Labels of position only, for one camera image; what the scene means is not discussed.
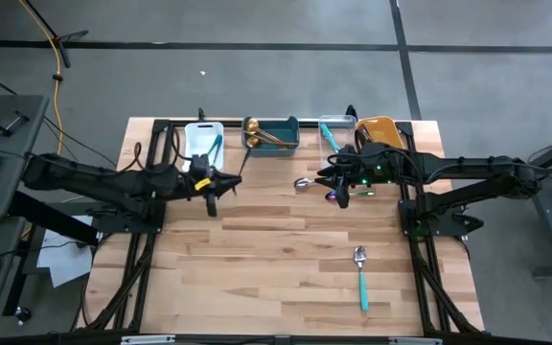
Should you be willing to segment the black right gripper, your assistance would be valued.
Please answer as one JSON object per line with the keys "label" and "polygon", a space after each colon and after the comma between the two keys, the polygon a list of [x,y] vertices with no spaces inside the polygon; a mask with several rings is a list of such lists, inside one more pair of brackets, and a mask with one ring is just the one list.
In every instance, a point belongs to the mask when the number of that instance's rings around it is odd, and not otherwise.
{"label": "black right gripper", "polygon": [[314,181],[335,188],[335,200],[345,209],[349,206],[351,187],[394,182],[402,154],[401,150],[383,144],[370,144],[361,152],[347,146],[335,155],[335,162],[317,172],[331,176],[316,177]]}

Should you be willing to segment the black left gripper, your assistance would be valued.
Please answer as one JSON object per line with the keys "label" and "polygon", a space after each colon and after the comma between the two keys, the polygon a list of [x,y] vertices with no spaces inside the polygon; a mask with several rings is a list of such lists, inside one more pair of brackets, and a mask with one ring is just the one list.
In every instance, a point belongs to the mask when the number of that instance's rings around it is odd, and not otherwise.
{"label": "black left gripper", "polygon": [[[236,193],[236,187],[242,183],[242,177],[227,172],[214,170],[210,165],[208,155],[203,153],[194,154],[189,161],[186,171],[178,172],[178,182],[184,189],[185,197],[190,199],[202,196],[205,199],[206,209],[209,217],[215,217],[217,213],[216,194],[224,195],[227,192]],[[211,184],[200,191],[196,191],[194,185],[201,179],[209,177]]]}

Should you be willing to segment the clear plastic bin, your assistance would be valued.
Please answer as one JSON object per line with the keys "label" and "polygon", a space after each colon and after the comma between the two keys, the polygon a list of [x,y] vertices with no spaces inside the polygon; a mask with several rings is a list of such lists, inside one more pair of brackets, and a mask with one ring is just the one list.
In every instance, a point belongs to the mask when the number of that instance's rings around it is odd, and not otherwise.
{"label": "clear plastic bin", "polygon": [[331,132],[337,144],[342,149],[346,145],[352,145],[354,143],[355,128],[357,120],[348,115],[323,115],[318,119],[318,137],[319,137],[319,149],[320,149],[320,162],[321,168],[325,168],[329,165],[327,158],[335,154],[334,150],[323,137],[320,125],[326,124]]}

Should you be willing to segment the white plastic bin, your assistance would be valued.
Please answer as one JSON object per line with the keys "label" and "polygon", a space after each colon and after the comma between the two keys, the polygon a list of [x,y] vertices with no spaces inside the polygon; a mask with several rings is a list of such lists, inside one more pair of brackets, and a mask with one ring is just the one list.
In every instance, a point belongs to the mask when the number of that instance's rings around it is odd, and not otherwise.
{"label": "white plastic bin", "polygon": [[185,125],[185,153],[191,158],[194,154],[207,154],[216,136],[223,136],[222,147],[218,153],[217,162],[211,164],[217,169],[223,168],[224,163],[224,126],[220,122],[197,122]]}

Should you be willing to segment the yellow plastic bin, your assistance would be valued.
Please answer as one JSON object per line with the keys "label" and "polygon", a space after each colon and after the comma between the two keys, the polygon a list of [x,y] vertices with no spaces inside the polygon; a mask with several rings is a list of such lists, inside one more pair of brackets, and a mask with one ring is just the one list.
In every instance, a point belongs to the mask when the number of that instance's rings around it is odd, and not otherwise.
{"label": "yellow plastic bin", "polygon": [[374,142],[388,144],[396,149],[403,149],[404,144],[395,122],[387,116],[361,119],[356,123],[356,129],[366,129]]}

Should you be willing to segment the dark teal plastic bin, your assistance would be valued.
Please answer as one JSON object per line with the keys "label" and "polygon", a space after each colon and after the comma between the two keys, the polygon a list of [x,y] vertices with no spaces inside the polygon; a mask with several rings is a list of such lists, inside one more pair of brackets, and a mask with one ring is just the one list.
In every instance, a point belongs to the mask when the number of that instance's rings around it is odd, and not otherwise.
{"label": "dark teal plastic bin", "polygon": [[[243,119],[241,129],[241,144],[244,149],[248,149],[246,140],[251,136],[257,136],[245,131],[246,122],[252,117],[246,117]],[[289,116],[286,119],[280,120],[265,120],[254,118],[259,121],[260,128],[275,135],[279,139],[285,142],[297,142],[298,145],[292,149],[276,147],[272,145],[260,145],[258,148],[254,148],[251,151],[252,157],[259,158],[284,158],[291,157],[297,148],[299,147],[300,134],[299,134],[299,122],[295,117]]]}

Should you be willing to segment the white paper sheet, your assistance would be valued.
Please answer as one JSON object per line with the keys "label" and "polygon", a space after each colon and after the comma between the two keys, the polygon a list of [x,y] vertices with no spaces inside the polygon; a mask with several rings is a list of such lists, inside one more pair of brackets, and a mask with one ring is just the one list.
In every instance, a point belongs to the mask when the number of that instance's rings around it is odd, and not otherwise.
{"label": "white paper sheet", "polygon": [[47,229],[37,256],[37,268],[46,268],[52,286],[57,288],[88,274],[93,254],[88,245],[78,244]]}

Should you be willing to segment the gray side table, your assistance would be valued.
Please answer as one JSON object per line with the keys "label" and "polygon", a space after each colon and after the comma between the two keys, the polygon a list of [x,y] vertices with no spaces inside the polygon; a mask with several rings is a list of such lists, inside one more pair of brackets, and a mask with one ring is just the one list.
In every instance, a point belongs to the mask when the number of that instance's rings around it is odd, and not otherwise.
{"label": "gray side table", "polygon": [[33,149],[48,106],[43,96],[0,96],[0,126],[6,127],[24,115],[28,121],[14,126],[12,135],[0,136],[0,300],[10,273],[10,254],[20,241],[25,220],[9,217],[8,209],[25,167],[23,154]]}

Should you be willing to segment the black tripod stand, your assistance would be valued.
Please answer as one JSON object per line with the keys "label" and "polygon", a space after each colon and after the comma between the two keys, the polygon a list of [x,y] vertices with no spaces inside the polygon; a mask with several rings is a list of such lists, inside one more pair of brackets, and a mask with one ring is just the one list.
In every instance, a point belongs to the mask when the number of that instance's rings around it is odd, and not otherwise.
{"label": "black tripod stand", "polygon": [[39,30],[46,38],[47,45],[53,50],[57,63],[57,70],[60,71],[64,66],[66,69],[71,67],[71,61],[67,54],[64,44],[72,40],[78,40],[89,34],[87,30],[72,32],[70,34],[59,35],[52,26],[41,15],[30,0],[17,0],[20,6],[31,17]]}

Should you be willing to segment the black caster wheel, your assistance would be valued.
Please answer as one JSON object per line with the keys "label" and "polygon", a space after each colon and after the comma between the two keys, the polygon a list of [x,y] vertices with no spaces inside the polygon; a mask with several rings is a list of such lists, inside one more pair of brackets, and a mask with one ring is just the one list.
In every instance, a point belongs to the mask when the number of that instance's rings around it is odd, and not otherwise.
{"label": "black caster wheel", "polygon": [[16,318],[19,326],[23,326],[32,318],[32,312],[28,308],[21,306],[18,306],[12,315]]}

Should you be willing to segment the silver frame bracket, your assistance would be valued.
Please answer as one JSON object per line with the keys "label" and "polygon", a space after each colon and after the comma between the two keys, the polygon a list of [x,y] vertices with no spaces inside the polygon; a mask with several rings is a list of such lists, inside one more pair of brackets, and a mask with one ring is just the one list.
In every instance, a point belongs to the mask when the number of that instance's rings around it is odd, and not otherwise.
{"label": "silver frame bracket", "polygon": [[388,345],[443,345],[443,340],[427,337],[389,337]]}
{"label": "silver frame bracket", "polygon": [[120,345],[174,345],[175,336],[170,334],[141,334],[124,336]]}

